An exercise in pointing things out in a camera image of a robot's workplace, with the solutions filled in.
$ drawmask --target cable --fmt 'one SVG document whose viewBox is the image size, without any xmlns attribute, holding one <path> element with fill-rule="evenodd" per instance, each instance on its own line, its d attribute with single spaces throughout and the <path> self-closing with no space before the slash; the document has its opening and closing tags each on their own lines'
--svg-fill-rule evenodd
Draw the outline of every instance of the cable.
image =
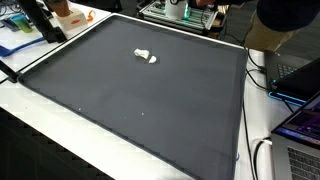
<svg viewBox="0 0 320 180">
<path fill-rule="evenodd" d="M 240 159 L 240 154 L 238 153 L 236 161 L 238 161 L 239 159 Z"/>
<path fill-rule="evenodd" d="M 282 99 L 282 101 L 283 101 L 284 104 L 288 107 L 288 109 L 291 111 L 291 113 L 293 113 L 293 110 L 292 110 L 292 108 L 290 107 L 290 105 L 287 103 L 287 101 L 286 101 L 286 100 L 283 100 L 283 99 Z"/>
<path fill-rule="evenodd" d="M 259 143 L 257 144 L 257 146 L 254 150 L 254 154 L 253 154 L 253 168 L 254 168 L 254 172 L 256 175 L 256 180 L 258 180 L 258 171 L 257 171 L 258 152 L 259 152 L 260 146 L 265 142 L 265 140 L 270 140 L 270 137 L 265 137 L 262 140 L 260 140 Z"/>
<path fill-rule="evenodd" d="M 264 74 L 264 71 L 261 70 L 261 69 L 250 69 L 250 70 L 248 70 L 249 73 L 250 73 L 250 72 L 253 72 L 253 71 L 258 71 L 258 72 Z"/>
<path fill-rule="evenodd" d="M 239 43 L 240 46 L 243 45 L 243 41 L 240 41 L 238 38 L 236 38 L 236 37 L 235 37 L 234 35 L 232 35 L 232 34 L 224 34 L 223 36 L 224 36 L 224 37 L 225 37 L 225 36 L 230 36 L 230 37 L 232 37 L 234 40 L 236 40 L 236 41 Z"/>
<path fill-rule="evenodd" d="M 267 90 L 267 88 L 265 88 L 265 87 L 261 86 L 260 84 L 258 84 L 258 83 L 254 80 L 254 78 L 251 76 L 250 72 L 246 69 L 246 75 L 247 75 L 247 74 L 249 75 L 250 79 L 253 81 L 253 83 L 254 83 L 256 86 L 258 86 L 259 88 L 261 88 L 261 89 L 263 89 L 263 90 Z"/>
<path fill-rule="evenodd" d="M 258 180 L 258 179 L 256 179 L 256 176 L 254 174 L 254 167 L 253 167 L 253 164 L 252 164 L 251 148 L 250 148 L 250 143 L 249 143 L 249 133 L 248 133 L 248 125 L 247 125 L 247 116 L 246 116 L 246 109 L 245 109 L 245 106 L 244 106 L 244 102 L 242 103 L 242 110 L 243 110 L 244 127 L 245 127 L 245 134 L 246 134 L 246 141 L 247 141 L 249 159 L 250 159 L 251 173 L 252 173 L 253 179 L 254 180 Z"/>
<path fill-rule="evenodd" d="M 256 64 L 256 63 L 253 61 L 253 59 L 252 59 L 252 57 L 251 57 L 251 55 L 250 55 L 250 49 L 248 49 L 248 56 L 249 56 L 249 59 L 250 59 L 250 61 L 252 62 L 252 64 L 254 64 L 254 65 L 257 66 L 258 68 L 266 71 L 266 68 L 265 68 L 265 67 L 259 66 L 258 64 Z"/>
<path fill-rule="evenodd" d="M 204 16 L 204 12 L 207 10 L 207 6 L 203 9 L 202 11 L 202 14 L 201 14 L 201 18 L 200 18 L 200 21 L 201 21 L 201 24 L 203 26 L 204 29 L 207 29 L 206 28 L 206 25 L 203 23 L 203 16 Z"/>
<path fill-rule="evenodd" d="M 14 14 L 14 13 L 6 14 L 8 8 L 11 11 L 13 11 L 14 13 L 21 13 L 22 12 L 22 9 L 20 6 L 18 6 L 17 2 L 12 1 L 12 0 L 0 0 L 0 17 L 4 16 L 4 15 Z"/>
<path fill-rule="evenodd" d="M 231 11 L 230 6 L 228 6 L 227 10 L 226 10 L 226 14 L 229 14 L 229 11 Z M 224 26 L 224 33 L 222 34 L 221 38 L 219 40 L 224 40 L 224 38 L 226 37 L 228 31 L 228 18 L 225 21 L 225 26 Z"/>
</svg>

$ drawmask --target gray mat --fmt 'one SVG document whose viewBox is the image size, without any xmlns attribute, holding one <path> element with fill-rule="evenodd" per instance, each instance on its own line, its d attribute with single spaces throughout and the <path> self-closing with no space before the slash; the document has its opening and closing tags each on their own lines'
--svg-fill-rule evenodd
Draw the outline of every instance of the gray mat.
<svg viewBox="0 0 320 180">
<path fill-rule="evenodd" d="M 245 66 L 243 49 L 113 16 L 19 82 L 196 179 L 231 180 Z"/>
</svg>

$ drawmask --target desk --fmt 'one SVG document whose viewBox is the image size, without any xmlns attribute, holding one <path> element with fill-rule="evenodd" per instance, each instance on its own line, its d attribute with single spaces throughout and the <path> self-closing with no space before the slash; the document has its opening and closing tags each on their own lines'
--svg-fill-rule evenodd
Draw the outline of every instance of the desk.
<svg viewBox="0 0 320 180">
<path fill-rule="evenodd" d="M 174 31 L 241 48 L 179 30 Z M 261 52 L 251 51 L 251 56 L 262 65 L 263 54 Z M 248 69 L 252 68 L 254 67 L 249 62 Z M 257 78 L 258 83 L 264 84 L 262 75 L 254 74 L 254 77 Z M 246 80 L 244 101 L 250 143 L 257 138 L 269 136 L 270 130 L 290 114 L 282 102 L 268 98 L 266 93 L 257 89 L 250 79 Z M 0 85 L 0 106 L 114 179 L 192 179 L 157 157 L 39 96 L 19 83 L 12 84 L 5 81 Z M 242 120 L 238 143 L 240 159 L 236 163 L 236 180 L 252 179 L 244 132 Z M 271 151 L 268 146 L 262 146 L 258 161 L 260 179 L 272 180 Z"/>
<path fill-rule="evenodd" d="M 109 16 L 111 13 L 107 11 L 102 11 L 99 9 L 94 9 L 91 7 L 70 3 L 70 7 L 78 8 L 81 10 L 85 16 L 88 15 L 90 10 L 94 10 L 96 12 L 96 16 L 94 20 L 90 23 L 88 23 L 88 26 L 81 26 L 75 29 L 72 29 L 70 31 L 67 31 L 65 33 L 68 40 L 72 39 L 76 35 L 78 35 L 80 32 L 84 31 L 88 27 L 94 26 L 97 22 L 101 21 L 102 19 Z M 50 19 L 51 24 L 56 27 L 58 26 L 58 22 L 52 18 Z M 24 43 L 30 42 L 34 39 L 37 39 L 41 37 L 41 33 L 33 27 L 33 32 L 26 34 L 22 31 L 18 32 L 12 32 L 8 28 L 2 28 L 0 29 L 0 44 L 6 48 L 15 48 L 19 45 L 22 45 Z M 30 63 L 36 61 L 46 53 L 54 50 L 55 48 L 61 46 L 63 44 L 59 43 L 51 43 L 48 44 L 46 41 L 37 43 L 35 45 L 29 46 L 27 48 L 24 48 L 16 53 L 14 53 L 11 56 L 8 57 L 0 57 L 0 60 L 2 60 L 5 64 L 7 64 L 10 68 L 12 68 L 14 71 L 19 71 L 25 66 L 29 65 Z M 5 75 L 3 72 L 0 71 L 0 81 L 7 78 L 7 75 Z"/>
</svg>

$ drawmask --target blue object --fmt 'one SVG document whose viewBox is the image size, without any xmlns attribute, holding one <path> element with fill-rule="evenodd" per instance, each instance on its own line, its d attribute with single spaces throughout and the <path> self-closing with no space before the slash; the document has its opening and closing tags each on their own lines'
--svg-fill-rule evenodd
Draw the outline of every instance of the blue object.
<svg viewBox="0 0 320 180">
<path fill-rule="evenodd" d="M 15 22 L 15 21 L 22 21 L 22 20 L 24 20 L 25 18 L 26 18 L 25 15 L 19 14 L 19 15 L 16 15 L 16 16 L 10 18 L 10 19 Z"/>
<path fill-rule="evenodd" d="M 273 98 L 273 99 L 277 99 L 277 100 L 279 100 L 279 101 L 282 101 L 283 99 L 281 99 L 280 97 L 277 97 L 277 96 L 274 96 L 273 95 L 273 92 L 269 92 L 268 93 L 268 96 L 269 97 L 271 97 L 271 98 Z M 290 104 L 293 104 L 293 105 L 296 105 L 296 106 L 302 106 L 304 103 L 306 103 L 306 101 L 303 101 L 303 100 L 300 100 L 300 99 L 297 99 L 297 98 L 293 98 L 293 97 L 290 97 L 290 96 L 283 96 L 283 97 L 287 97 L 287 98 L 289 98 L 289 99 L 292 99 L 292 101 L 290 101 L 290 100 L 284 100 L 284 101 L 286 101 L 287 103 L 290 103 Z"/>
<path fill-rule="evenodd" d="M 0 56 L 1 57 L 10 56 L 11 54 L 15 53 L 16 51 L 18 51 L 18 50 L 20 50 L 22 48 L 25 48 L 27 46 L 30 46 L 32 44 L 35 44 L 35 43 L 38 43 L 38 42 L 41 42 L 41 41 L 44 41 L 44 40 L 45 40 L 44 37 L 41 37 L 39 39 L 33 40 L 33 41 L 28 42 L 26 44 L 23 44 L 21 46 L 18 46 L 18 47 L 14 48 L 14 49 L 7 49 L 7 48 L 5 48 L 5 47 L 0 45 Z"/>
</svg>

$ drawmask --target black cable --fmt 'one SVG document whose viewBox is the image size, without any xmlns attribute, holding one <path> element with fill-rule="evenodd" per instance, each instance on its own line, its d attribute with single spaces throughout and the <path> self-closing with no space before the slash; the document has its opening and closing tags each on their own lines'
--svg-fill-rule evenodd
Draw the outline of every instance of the black cable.
<svg viewBox="0 0 320 180">
<path fill-rule="evenodd" d="M 256 86 L 258 86 L 259 88 L 261 88 L 261 89 L 263 89 L 263 90 L 267 90 L 267 88 L 261 86 L 260 84 L 258 84 L 258 83 L 254 80 L 254 78 L 251 76 L 250 72 L 249 72 L 247 69 L 246 69 L 246 72 L 247 72 L 246 75 L 247 75 L 247 74 L 249 75 L 250 79 L 253 81 L 253 83 L 254 83 Z"/>
<path fill-rule="evenodd" d="M 11 11 L 15 12 L 15 13 L 20 13 L 22 12 L 21 8 L 17 8 L 18 10 L 14 10 L 14 8 L 12 6 L 9 6 L 9 9 L 11 9 Z"/>
<path fill-rule="evenodd" d="M 204 16 L 204 13 L 205 13 L 206 10 L 207 10 L 207 7 L 205 7 L 205 8 L 203 9 L 202 14 L 201 14 L 201 19 L 200 19 L 201 24 L 202 24 L 202 26 L 203 26 L 203 28 L 204 28 L 205 30 L 206 30 L 207 28 L 206 28 L 206 25 L 203 23 L 203 16 Z"/>
<path fill-rule="evenodd" d="M 243 110 L 244 127 L 245 127 L 247 148 L 248 148 L 249 160 L 250 160 L 250 166 L 251 166 L 251 173 L 252 173 L 252 178 L 255 180 L 256 178 L 255 178 L 255 175 L 254 175 L 254 168 L 253 168 L 253 164 L 252 164 L 251 148 L 250 148 L 250 142 L 249 142 L 248 125 L 247 125 L 247 116 L 246 116 L 246 109 L 245 109 L 245 106 L 244 106 L 244 102 L 242 103 L 242 110 Z"/>
<path fill-rule="evenodd" d="M 260 149 L 260 146 L 264 143 L 264 140 L 270 140 L 270 137 L 265 137 L 263 138 L 262 141 L 260 141 L 255 150 L 254 150 L 254 154 L 253 154 L 253 167 L 254 167 L 254 172 L 256 174 L 256 180 L 258 180 L 258 171 L 257 171 L 257 158 L 258 158 L 258 152 L 259 152 L 259 149 Z"/>
<path fill-rule="evenodd" d="M 242 41 L 240 41 L 238 38 L 236 38 L 236 37 L 235 37 L 234 35 L 232 35 L 232 34 L 224 34 L 224 36 L 230 36 L 230 37 L 232 37 L 234 40 L 236 40 L 236 41 L 239 43 L 240 46 L 242 46 L 242 44 L 243 44 Z"/>
<path fill-rule="evenodd" d="M 0 17 L 1 17 L 1 16 L 5 15 L 5 14 L 7 13 L 7 6 L 2 6 L 2 5 L 0 4 L 0 8 L 1 8 L 1 9 L 0 9 Z"/>
<path fill-rule="evenodd" d="M 266 71 L 266 68 L 265 68 L 265 67 L 259 66 L 258 64 L 256 64 L 256 63 L 254 62 L 254 60 L 252 59 L 252 57 L 251 57 L 251 55 L 250 55 L 250 49 L 248 49 L 248 56 L 249 56 L 249 59 L 250 59 L 250 61 L 252 62 L 252 64 L 254 64 L 254 65 L 257 66 L 258 68 Z"/>
<path fill-rule="evenodd" d="M 261 69 L 250 69 L 248 72 L 250 73 L 250 72 L 253 72 L 253 71 L 258 71 L 258 72 L 264 74 L 264 71 L 261 70 Z"/>
<path fill-rule="evenodd" d="M 292 108 L 290 107 L 290 105 L 287 103 L 287 101 L 283 100 L 282 101 L 284 102 L 284 104 L 288 107 L 288 109 L 291 111 L 291 113 L 293 113 L 293 110 Z"/>
<path fill-rule="evenodd" d="M 229 14 L 229 11 L 231 11 L 230 9 L 230 5 L 228 6 L 227 10 L 226 10 L 226 14 Z M 224 40 L 224 38 L 226 37 L 228 31 L 228 18 L 225 21 L 225 26 L 224 26 L 224 33 L 222 35 L 219 34 L 219 36 L 221 36 L 221 38 L 219 40 Z"/>
</svg>

